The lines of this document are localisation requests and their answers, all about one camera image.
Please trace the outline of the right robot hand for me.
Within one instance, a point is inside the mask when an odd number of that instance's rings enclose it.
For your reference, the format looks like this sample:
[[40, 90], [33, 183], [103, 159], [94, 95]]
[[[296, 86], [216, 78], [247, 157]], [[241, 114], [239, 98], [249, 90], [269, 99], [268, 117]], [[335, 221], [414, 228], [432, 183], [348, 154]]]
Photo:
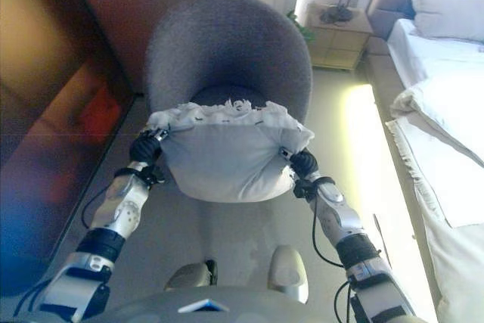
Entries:
[[306, 179], [308, 175], [318, 171], [318, 162], [308, 148], [304, 148], [298, 153], [280, 148], [279, 154], [289, 162], [291, 169], [299, 179]]

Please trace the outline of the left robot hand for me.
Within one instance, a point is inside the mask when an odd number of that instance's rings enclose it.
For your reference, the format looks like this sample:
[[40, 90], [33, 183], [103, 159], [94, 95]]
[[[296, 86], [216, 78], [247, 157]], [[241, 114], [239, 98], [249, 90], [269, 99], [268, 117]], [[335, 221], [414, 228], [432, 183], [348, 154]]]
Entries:
[[132, 142], [129, 157], [132, 162], [155, 164], [162, 154], [161, 142], [169, 135], [166, 129], [146, 129]]

